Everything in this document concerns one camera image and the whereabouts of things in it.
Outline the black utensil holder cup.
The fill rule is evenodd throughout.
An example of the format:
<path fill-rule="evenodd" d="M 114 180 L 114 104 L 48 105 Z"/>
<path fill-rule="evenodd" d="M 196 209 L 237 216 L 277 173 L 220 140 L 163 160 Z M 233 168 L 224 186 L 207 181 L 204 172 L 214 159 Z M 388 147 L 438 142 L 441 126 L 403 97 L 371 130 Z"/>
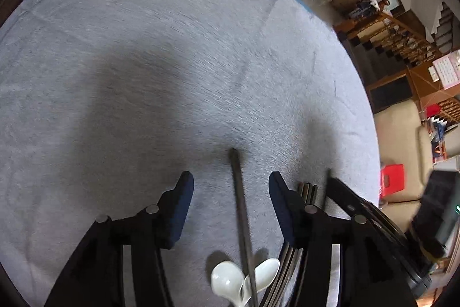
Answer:
<path fill-rule="evenodd" d="M 325 196 L 342 208 L 350 217 L 363 216 L 377 231 L 384 249 L 396 260 L 413 296 L 419 298 L 431 285 L 430 271 L 436 263 L 430 250 L 431 241 L 410 224 L 402 231 L 380 209 L 358 196 L 348 185 L 327 172 Z"/>

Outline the red plastic child chair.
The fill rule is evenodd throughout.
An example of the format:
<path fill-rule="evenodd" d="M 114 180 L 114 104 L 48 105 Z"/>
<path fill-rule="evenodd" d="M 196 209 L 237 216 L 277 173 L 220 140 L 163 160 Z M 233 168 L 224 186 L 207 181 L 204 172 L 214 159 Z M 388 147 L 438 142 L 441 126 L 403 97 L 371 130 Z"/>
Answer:
<path fill-rule="evenodd" d="M 402 191 L 405 188 L 403 164 L 389 164 L 380 169 L 380 198 Z"/>

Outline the white ceramic spoon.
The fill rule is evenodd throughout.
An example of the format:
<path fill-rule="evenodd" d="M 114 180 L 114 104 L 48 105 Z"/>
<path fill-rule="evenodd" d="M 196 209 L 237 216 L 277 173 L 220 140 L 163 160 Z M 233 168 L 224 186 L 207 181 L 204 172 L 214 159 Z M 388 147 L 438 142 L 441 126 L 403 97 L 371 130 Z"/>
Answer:
<path fill-rule="evenodd" d="M 218 263 L 211 271 L 210 287 L 212 292 L 222 297 L 234 306 L 245 306 L 246 276 L 242 270 L 231 261 Z"/>
<path fill-rule="evenodd" d="M 254 274 L 257 293 L 264 291 L 273 283 L 279 268 L 280 261 L 275 258 L 264 260 L 263 263 L 255 268 Z M 250 278 L 246 276 L 242 285 L 242 306 L 246 306 L 251 297 Z"/>

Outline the beige sofa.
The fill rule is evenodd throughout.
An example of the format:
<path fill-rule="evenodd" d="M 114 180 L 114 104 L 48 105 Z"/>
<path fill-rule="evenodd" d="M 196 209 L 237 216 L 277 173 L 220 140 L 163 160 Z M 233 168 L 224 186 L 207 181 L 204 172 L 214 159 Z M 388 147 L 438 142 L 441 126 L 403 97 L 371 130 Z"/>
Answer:
<path fill-rule="evenodd" d="M 402 164 L 405 170 L 405 187 L 386 197 L 381 210 L 401 231 L 406 231 L 420 207 L 433 170 L 429 132 L 422 125 L 413 100 L 394 104 L 373 118 L 380 163 Z"/>

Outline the light blue table cloth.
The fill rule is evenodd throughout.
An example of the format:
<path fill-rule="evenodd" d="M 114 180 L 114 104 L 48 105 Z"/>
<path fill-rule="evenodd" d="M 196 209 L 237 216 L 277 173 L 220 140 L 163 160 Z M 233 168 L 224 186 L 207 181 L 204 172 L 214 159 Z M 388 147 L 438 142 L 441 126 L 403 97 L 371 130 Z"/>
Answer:
<path fill-rule="evenodd" d="M 24 0 L 1 27 L 1 263 L 42 306 L 96 217 L 126 218 L 189 171 L 176 306 L 223 306 L 214 265 L 239 262 L 228 152 L 239 151 L 253 250 L 278 254 L 268 178 L 378 200 L 363 84 L 298 0 Z"/>

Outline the wooden stair railing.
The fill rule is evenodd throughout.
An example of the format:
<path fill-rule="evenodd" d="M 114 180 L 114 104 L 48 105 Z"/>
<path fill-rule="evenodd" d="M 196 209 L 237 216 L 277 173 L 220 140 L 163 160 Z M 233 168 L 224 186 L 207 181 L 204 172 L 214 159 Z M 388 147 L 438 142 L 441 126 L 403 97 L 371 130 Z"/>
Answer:
<path fill-rule="evenodd" d="M 350 31 L 345 32 L 346 39 L 355 45 L 362 45 L 367 51 L 374 49 L 378 54 L 402 61 L 408 67 L 416 67 L 442 56 L 438 47 L 386 13 L 359 20 Z"/>

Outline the wall calendar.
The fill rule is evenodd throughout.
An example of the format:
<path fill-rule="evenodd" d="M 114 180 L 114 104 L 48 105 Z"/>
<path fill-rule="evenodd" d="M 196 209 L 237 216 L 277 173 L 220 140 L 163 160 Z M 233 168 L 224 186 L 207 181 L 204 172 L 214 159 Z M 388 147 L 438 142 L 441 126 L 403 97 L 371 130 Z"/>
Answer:
<path fill-rule="evenodd" d="M 433 66 L 444 89 L 450 89 L 460 83 L 459 50 L 438 58 Z"/>

